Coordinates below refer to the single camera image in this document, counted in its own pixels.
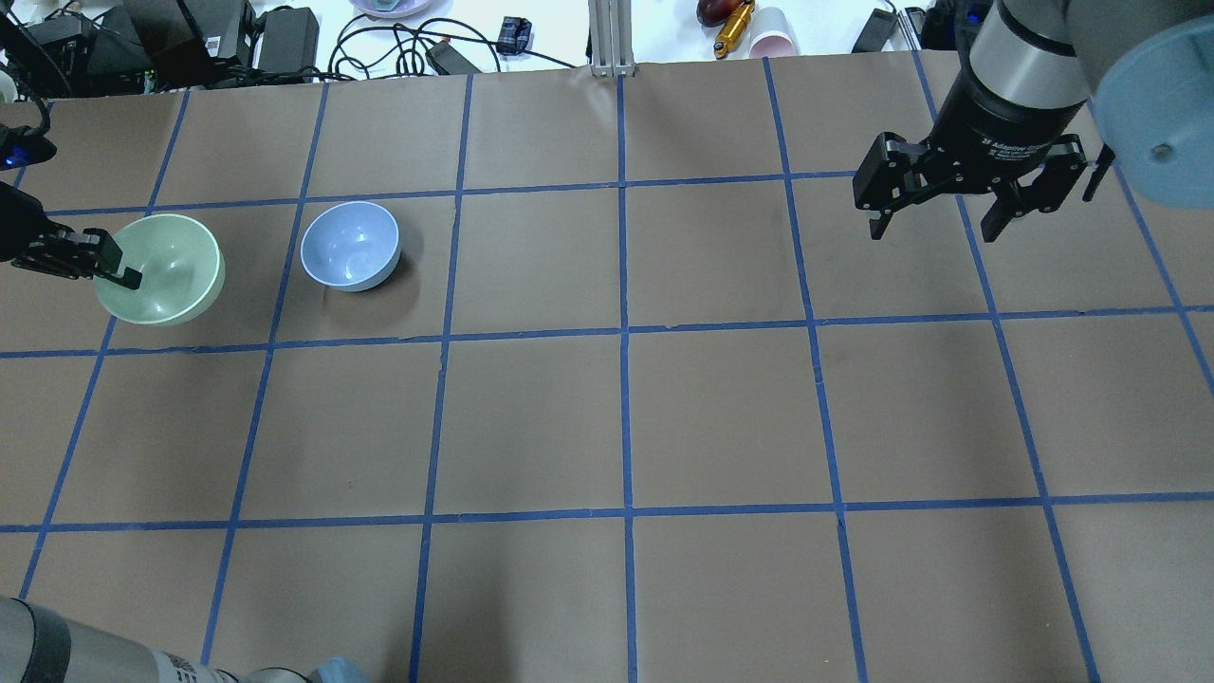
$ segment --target bowl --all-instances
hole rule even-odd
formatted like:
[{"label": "bowl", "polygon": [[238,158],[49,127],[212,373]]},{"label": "bowl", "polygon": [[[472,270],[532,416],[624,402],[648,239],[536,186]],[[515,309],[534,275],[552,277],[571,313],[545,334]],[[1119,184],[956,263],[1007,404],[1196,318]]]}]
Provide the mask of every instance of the bowl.
[{"label": "bowl", "polygon": [[300,244],[308,275],[334,289],[362,291],[387,279],[401,260],[401,230],[387,209],[346,201],[318,215]]},{"label": "bowl", "polygon": [[101,304],[135,324],[168,326],[198,317],[223,289],[223,252],[206,226],[189,216],[157,214],[114,234],[123,266],[143,273],[138,289],[93,278]]},{"label": "bowl", "polygon": [[425,10],[426,6],[433,1],[435,0],[401,0],[401,4],[397,5],[395,10],[376,10],[374,0],[350,0],[350,4],[353,5],[359,12],[365,12],[373,17],[379,17],[381,19],[398,19]]}]

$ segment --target black box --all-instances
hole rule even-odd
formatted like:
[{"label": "black box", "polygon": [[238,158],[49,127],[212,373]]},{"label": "black box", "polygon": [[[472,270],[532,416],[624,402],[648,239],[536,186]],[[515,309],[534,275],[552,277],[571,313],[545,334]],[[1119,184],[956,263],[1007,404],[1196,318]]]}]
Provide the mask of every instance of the black box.
[{"label": "black box", "polygon": [[[267,12],[266,33],[261,36],[257,68],[266,73],[295,73],[316,66],[316,42],[320,25],[307,7]],[[305,78],[276,82],[304,82]]]},{"label": "black box", "polygon": [[[93,41],[97,38],[97,28],[80,17],[66,15],[27,25],[25,30],[67,78],[72,86],[72,93],[81,95],[87,87],[85,69],[89,64],[89,56],[92,53]],[[16,70],[22,80],[30,81],[30,74],[19,64]],[[52,96],[67,95],[62,82],[30,82],[30,86],[35,91],[50,92]]]},{"label": "black box", "polygon": [[253,7],[248,0],[124,0],[135,30],[174,87],[209,85],[226,67],[250,66]]},{"label": "black box", "polygon": [[140,45],[126,7],[118,5],[102,15],[101,25],[108,30],[97,32],[89,57],[87,95],[137,95],[149,90],[148,79],[154,67]]}]

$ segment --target blue tape grid line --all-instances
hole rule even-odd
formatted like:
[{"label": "blue tape grid line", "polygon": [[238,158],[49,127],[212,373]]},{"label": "blue tape grid line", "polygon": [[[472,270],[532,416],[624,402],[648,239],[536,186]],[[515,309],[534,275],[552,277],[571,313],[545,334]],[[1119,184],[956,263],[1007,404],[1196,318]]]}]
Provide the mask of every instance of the blue tape grid line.
[{"label": "blue tape grid line", "polygon": [[[1214,312],[1210,306],[1185,306],[1190,313]],[[1175,314],[1174,306],[1147,306],[1141,308],[1097,308],[1090,311],[1055,309],[1055,311],[1019,311],[1000,312],[1000,317],[1008,319],[1049,319],[1049,318],[1074,318],[1074,317],[1133,317],[1133,315],[1157,315]],[[991,320],[989,312],[974,313],[938,313],[920,315],[856,315],[818,318],[817,326],[832,325],[864,325],[864,324],[917,324],[937,321],[970,321]],[[629,334],[662,334],[666,331],[728,331],[738,329],[788,329],[805,326],[804,319],[768,319],[768,320],[741,320],[741,321],[704,321],[685,324],[645,324],[630,325]],[[452,334],[453,345],[463,341],[493,341],[499,338],[546,338],[552,336],[611,336],[620,334],[618,326],[586,326],[574,329],[520,329],[512,331],[473,331],[464,334]],[[310,349],[320,347],[380,347],[392,345],[437,345],[443,340],[442,334],[426,334],[419,336],[361,336],[345,338],[297,338],[289,341],[274,341],[274,349]],[[265,352],[268,345],[228,345],[220,347],[168,347],[161,349],[120,348],[108,349],[108,357],[143,357],[157,354],[237,354],[243,352]],[[96,349],[59,349],[49,352],[0,352],[0,362],[7,359],[55,359],[55,358],[92,358],[97,355]]]},{"label": "blue tape grid line", "polygon": [[624,80],[615,76],[615,138],[619,173],[619,415],[620,455],[624,468],[624,614],[628,632],[628,681],[637,681],[636,656],[636,543],[632,531],[632,409],[629,386],[628,349],[631,326],[628,319],[628,171],[626,131],[624,118]]},{"label": "blue tape grid line", "polygon": [[764,76],[767,80],[767,95],[771,98],[771,113],[776,123],[776,138],[779,142],[779,163],[783,169],[784,197],[788,203],[788,220],[792,226],[793,254],[796,258],[798,283],[801,286],[801,303],[805,306],[805,325],[810,335],[810,358],[813,365],[813,386],[817,391],[818,412],[822,421],[822,437],[826,443],[827,468],[830,473],[830,499],[835,513],[835,530],[839,537],[839,559],[843,571],[844,592],[847,602],[847,620],[851,625],[851,644],[856,658],[856,676],[860,683],[868,683],[868,664],[864,659],[864,639],[860,624],[860,607],[856,601],[856,580],[851,565],[851,545],[847,541],[847,507],[844,503],[843,484],[839,480],[839,462],[835,459],[834,431],[830,426],[830,408],[827,399],[826,380],[822,375],[822,355],[818,345],[817,318],[813,314],[813,298],[810,296],[809,278],[805,274],[805,256],[801,251],[801,228],[796,216],[796,197],[793,193],[793,173],[788,161],[788,140],[784,136],[784,121],[779,112],[779,97],[776,93],[776,79],[771,73],[771,61],[762,58]]},{"label": "blue tape grid line", "polygon": [[[165,146],[164,156],[160,159],[160,169],[157,171],[155,183],[152,186],[152,194],[148,197],[148,203],[143,206],[143,215],[151,215],[153,206],[155,206],[157,198],[160,195],[160,186],[164,183],[164,175],[169,170],[169,160],[172,158],[172,149],[177,144],[177,135],[181,132],[181,124],[186,119],[186,106],[189,103],[189,92],[185,92],[181,96],[181,104],[177,108],[177,118],[172,124],[172,132],[169,135],[169,143]],[[72,426],[72,437],[68,439],[68,446],[63,454],[63,462],[59,465],[59,472],[55,478],[55,486],[51,489],[51,499],[46,503],[46,512],[42,516],[42,524],[38,531],[38,539],[34,540],[34,550],[29,556],[29,564],[25,565],[25,576],[21,582],[21,592],[18,597],[24,599],[29,596],[29,590],[34,584],[34,574],[38,571],[38,563],[42,558],[42,546],[46,543],[46,535],[50,530],[51,520],[55,518],[55,511],[58,508],[59,497],[63,495],[63,485],[68,479],[68,472],[72,469],[72,461],[75,457],[76,446],[80,443],[80,432],[84,429],[85,419],[89,416],[89,405],[92,403],[93,392],[97,389],[97,381],[101,379],[101,368],[106,363],[106,353],[109,349],[109,341],[114,336],[114,325],[118,318],[109,315],[106,321],[106,331],[101,336],[101,347],[97,351],[97,358],[92,364],[92,374],[89,376],[89,385],[85,387],[84,398],[80,400],[80,410],[76,412],[75,423]]]},{"label": "blue tape grid line", "polygon": [[[793,180],[811,180],[811,178],[826,178],[826,177],[851,177],[856,175],[856,171],[850,170],[836,170],[836,171],[802,171],[790,173]],[[612,189],[617,187],[665,187],[665,186],[677,186],[677,184],[720,184],[731,182],[764,182],[764,181],[778,181],[783,180],[783,173],[765,173],[765,175],[724,175],[724,176],[704,176],[704,177],[671,177],[671,178],[651,178],[651,180],[613,180],[606,182],[572,182],[561,184],[524,184],[517,187],[480,187],[480,188],[460,188],[459,193],[467,197],[472,194],[520,194],[520,193],[532,193],[532,192],[574,192],[582,189]],[[305,204],[319,204],[319,203],[333,203],[333,201],[356,201],[356,200],[384,200],[384,199],[416,199],[420,197],[455,197],[455,189],[422,189],[414,192],[376,192],[370,194],[323,194],[316,197],[305,197]],[[299,198],[278,198],[278,199],[236,199],[229,201],[199,201],[191,204],[163,204],[157,206],[161,211],[189,211],[189,210],[204,210],[204,209],[238,209],[245,206],[274,206],[284,204],[297,204]],[[86,216],[86,215],[98,215],[98,214],[132,214],[140,212],[144,206],[104,206],[104,207],[92,207],[92,209],[56,209],[46,211],[49,216]]]},{"label": "blue tape grid line", "polygon": [[1125,194],[1125,200],[1130,204],[1130,210],[1134,212],[1134,220],[1138,222],[1139,230],[1142,232],[1142,239],[1146,240],[1146,246],[1151,251],[1151,257],[1155,258],[1155,264],[1159,268],[1159,277],[1163,278],[1163,284],[1168,288],[1168,296],[1172,297],[1172,303],[1174,306],[1173,308],[1169,308],[1169,312],[1175,312],[1180,315],[1180,323],[1185,326],[1185,334],[1189,336],[1189,345],[1192,346],[1193,355],[1197,358],[1197,366],[1201,368],[1202,375],[1206,377],[1206,386],[1209,387],[1210,395],[1214,395],[1214,374],[1210,372],[1209,360],[1206,357],[1206,352],[1202,351],[1201,341],[1197,338],[1197,330],[1193,329],[1193,320],[1189,318],[1189,309],[1185,308],[1185,303],[1180,298],[1180,291],[1176,289],[1176,284],[1172,279],[1172,273],[1168,272],[1168,266],[1163,262],[1163,255],[1159,252],[1159,247],[1155,243],[1155,237],[1151,234],[1151,228],[1146,223],[1142,209],[1139,206],[1138,199],[1134,198],[1134,192],[1130,190],[1130,186],[1125,181],[1125,173],[1122,172],[1119,165],[1114,165],[1113,172],[1117,173],[1117,182],[1121,183],[1122,192]]},{"label": "blue tape grid line", "polygon": [[413,647],[409,651],[409,682],[421,672],[421,634],[426,614],[426,584],[430,575],[430,542],[433,533],[435,490],[438,484],[438,448],[443,432],[443,400],[447,395],[447,363],[450,354],[452,309],[455,304],[455,268],[459,264],[459,228],[464,215],[464,172],[467,165],[467,130],[472,118],[472,74],[464,85],[464,114],[459,133],[459,166],[455,173],[455,218],[452,223],[450,261],[447,266],[447,302],[443,308],[438,382],[435,388],[435,419],[430,432],[430,469],[426,476],[426,508],[418,553],[418,593],[413,608]]},{"label": "blue tape grid line", "polygon": [[[1050,496],[1051,506],[1119,506],[1144,503],[1214,503],[1214,491],[1167,491],[1157,494],[1088,494]],[[844,503],[847,512],[918,512],[965,511],[1040,507],[1042,499],[951,499],[908,501],[852,501]],[[669,517],[731,517],[750,514],[836,514],[833,502],[818,503],[759,503],[739,506],[657,506],[632,508],[571,508],[518,512],[469,512],[443,514],[398,514],[370,517],[318,517],[283,519],[242,519],[238,529],[324,529],[344,527],[408,527],[421,524],[493,524],[507,522],[544,522],[557,519],[624,519]],[[106,534],[113,531],[183,531],[223,530],[227,519],[155,520],[155,522],[93,522],[58,523],[47,528],[49,534]],[[0,534],[30,534],[40,524],[0,524]]]},{"label": "blue tape grid line", "polygon": [[[927,85],[927,74],[923,68],[923,61],[919,58],[918,52],[910,53],[914,59],[915,72],[919,74],[919,85],[923,87],[923,95],[927,103],[927,110],[931,113],[932,120],[938,116],[938,110],[936,109],[936,102],[932,98],[931,89]],[[1020,391],[1020,383],[1016,380],[1016,368],[1011,360],[1011,352],[1008,347],[1008,337],[1003,330],[1002,313],[994,300],[994,292],[991,289],[991,280],[987,277],[986,264],[982,262],[982,252],[978,249],[977,238],[974,232],[974,224],[970,221],[969,211],[965,209],[965,201],[960,195],[955,197],[957,210],[961,216],[961,223],[965,226],[965,239],[969,241],[970,252],[974,256],[974,267],[977,268],[978,280],[982,284],[982,295],[986,297],[987,308],[991,313],[991,324],[994,328],[995,341],[999,346],[999,355],[1003,358],[1004,371],[1008,376],[1008,385],[1011,388],[1011,398],[1016,406],[1016,415],[1020,419],[1020,428],[1023,433],[1025,449],[1028,451],[1028,461],[1033,468],[1033,478],[1037,482],[1037,494],[1042,501],[1042,511],[1045,513],[1045,525],[1049,529],[1050,542],[1054,546],[1054,556],[1057,562],[1059,574],[1062,579],[1062,590],[1066,593],[1067,607],[1071,610],[1071,620],[1074,622],[1076,636],[1079,641],[1079,651],[1083,654],[1084,667],[1088,672],[1088,679],[1090,683],[1100,683],[1100,672],[1096,668],[1096,658],[1091,650],[1091,643],[1088,639],[1088,628],[1083,621],[1083,613],[1079,609],[1079,598],[1074,591],[1074,582],[1071,579],[1071,568],[1067,563],[1066,550],[1062,547],[1062,535],[1059,533],[1057,520],[1054,516],[1054,506],[1050,502],[1049,486],[1045,483],[1045,473],[1042,469],[1040,459],[1037,453],[1037,442],[1033,438],[1033,428],[1028,422],[1028,411],[1025,408],[1025,399]]]},{"label": "blue tape grid line", "polygon": [[211,594],[211,608],[206,617],[206,632],[203,636],[202,662],[208,664],[211,648],[215,644],[215,626],[219,622],[220,608],[223,604],[223,588],[227,571],[232,562],[232,546],[239,529],[240,507],[244,503],[244,490],[249,479],[249,466],[257,442],[257,427],[261,422],[261,410],[266,400],[266,388],[270,385],[270,372],[274,364],[274,337],[278,335],[278,323],[283,314],[283,302],[287,300],[287,281],[290,278],[291,263],[295,260],[295,243],[299,239],[300,222],[304,217],[304,198],[307,195],[308,182],[312,178],[312,166],[316,161],[316,148],[320,141],[320,127],[324,123],[324,108],[329,99],[329,84],[320,86],[320,98],[317,104],[316,124],[312,129],[312,141],[308,146],[307,164],[304,166],[304,180],[296,198],[295,217],[291,222],[291,234],[287,241],[287,254],[283,257],[283,272],[278,278],[278,296],[274,300],[274,314],[270,321],[270,335],[265,346],[265,360],[261,366],[261,379],[257,381],[257,394],[253,403],[253,415],[249,419],[249,434],[245,439],[244,455],[240,459],[240,472],[237,476],[236,493],[232,496],[232,512],[228,517],[227,533],[223,536],[223,552],[220,556],[219,571],[215,575],[215,591]]}]

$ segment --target grid square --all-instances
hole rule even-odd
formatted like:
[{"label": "grid square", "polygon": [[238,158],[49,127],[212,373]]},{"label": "grid square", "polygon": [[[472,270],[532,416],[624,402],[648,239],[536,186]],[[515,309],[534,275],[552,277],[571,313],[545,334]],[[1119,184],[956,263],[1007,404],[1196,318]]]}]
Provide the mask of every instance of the grid square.
[{"label": "grid square", "polygon": [[847,516],[873,683],[1087,681],[1040,508]]},{"label": "grid square", "polygon": [[95,359],[0,362],[0,524],[41,524]]},{"label": "grid square", "polygon": [[855,170],[879,132],[918,142],[931,129],[908,52],[773,59],[771,72],[793,171]]},{"label": "grid square", "polygon": [[957,205],[898,212],[873,240],[846,177],[793,183],[805,275],[819,318],[986,312]]},{"label": "grid square", "polygon": [[422,513],[438,351],[403,345],[276,352],[242,516]]},{"label": "grid square", "polygon": [[319,85],[191,92],[158,201],[299,197],[319,103]]},{"label": "grid square", "polygon": [[[1159,268],[1125,197],[1113,182],[1091,203],[1078,197],[1053,214],[1032,212],[981,244],[1000,311],[1169,306]],[[974,229],[994,199],[966,198]]]},{"label": "grid square", "polygon": [[[455,200],[424,197],[376,203],[392,212],[401,228],[404,252],[396,271],[367,291],[337,291],[308,277],[300,264],[301,244],[296,244],[278,325],[279,340],[442,334]],[[304,207],[299,243],[307,226],[334,205]]]},{"label": "grid square", "polygon": [[[944,98],[948,97],[948,91],[953,87],[953,81],[961,70],[960,56],[957,52],[940,50],[921,50],[918,55],[923,62],[924,74],[927,76],[927,87],[931,89],[932,99],[935,99],[936,108],[938,109],[944,106]],[[1096,130],[1096,120],[1091,118],[1091,110],[1088,107],[1079,109],[1074,120],[1067,126],[1066,132],[1078,135],[1088,158],[1096,159],[1104,142],[1100,138],[1100,131]],[[915,137],[912,142],[918,142],[919,140],[920,137]],[[1111,176],[1107,180],[1108,184],[1105,186],[1101,193],[1117,194],[1116,178]],[[1076,193],[1068,200],[1078,201],[1078,193]],[[1011,232],[1014,227],[1009,227],[1008,232]]]},{"label": "grid square", "polygon": [[420,681],[628,678],[619,520],[435,528]]},{"label": "grid square", "polygon": [[477,75],[464,186],[614,181],[615,127],[615,79],[590,69]]},{"label": "grid square", "polygon": [[188,215],[215,234],[223,252],[226,275],[219,298],[203,314],[177,325],[148,326],[119,320],[110,348],[266,343],[295,206],[197,209]]},{"label": "grid square", "polygon": [[0,596],[21,593],[38,534],[0,534]]},{"label": "grid square", "polygon": [[106,359],[55,520],[227,519],[263,358]]},{"label": "grid square", "polygon": [[308,194],[453,189],[461,110],[460,78],[330,85]]},{"label": "grid square", "polygon": [[805,329],[636,334],[639,506],[830,500]]},{"label": "grid square", "polygon": [[849,500],[1037,495],[991,323],[824,326],[818,337]]},{"label": "grid square", "polygon": [[759,59],[645,64],[624,80],[628,178],[781,172],[768,102]]},{"label": "grid square", "polygon": [[33,603],[198,661],[223,531],[85,531],[46,537]]},{"label": "grid square", "polygon": [[1214,489],[1214,402],[1176,315],[1004,329],[1051,494]]},{"label": "grid square", "polygon": [[834,516],[636,520],[641,681],[856,679]]},{"label": "grid square", "polygon": [[628,190],[630,323],[804,319],[781,182]]},{"label": "grid square", "polygon": [[243,529],[211,660],[308,672],[331,656],[403,683],[413,645],[420,527]]},{"label": "grid square", "polygon": [[21,189],[49,210],[143,206],[180,110],[181,93],[57,102],[58,152],[30,166]]},{"label": "grid square", "polygon": [[[74,228],[100,227],[110,233],[142,214],[98,214],[63,217]],[[97,301],[91,281],[64,279],[0,263],[0,352],[98,349],[109,313]]]},{"label": "grid square", "polygon": [[1214,304],[1214,211],[1186,210],[1136,198],[1155,245],[1180,298],[1187,304]]},{"label": "grid square", "polygon": [[619,338],[460,341],[450,348],[435,507],[619,507]]},{"label": "grid square", "polygon": [[452,330],[619,325],[615,189],[466,197]]},{"label": "grid square", "polygon": [[1214,503],[1066,506],[1055,514],[1101,678],[1208,678]]}]

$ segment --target light blue bowl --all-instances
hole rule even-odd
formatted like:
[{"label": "light blue bowl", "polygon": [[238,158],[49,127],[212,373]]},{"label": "light blue bowl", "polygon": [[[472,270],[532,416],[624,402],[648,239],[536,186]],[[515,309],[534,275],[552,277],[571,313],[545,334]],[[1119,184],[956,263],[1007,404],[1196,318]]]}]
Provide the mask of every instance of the light blue bowl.
[{"label": "light blue bowl", "polygon": [[300,244],[300,261],[312,279],[342,291],[375,286],[399,260],[396,218],[371,201],[346,201],[324,211]]}]

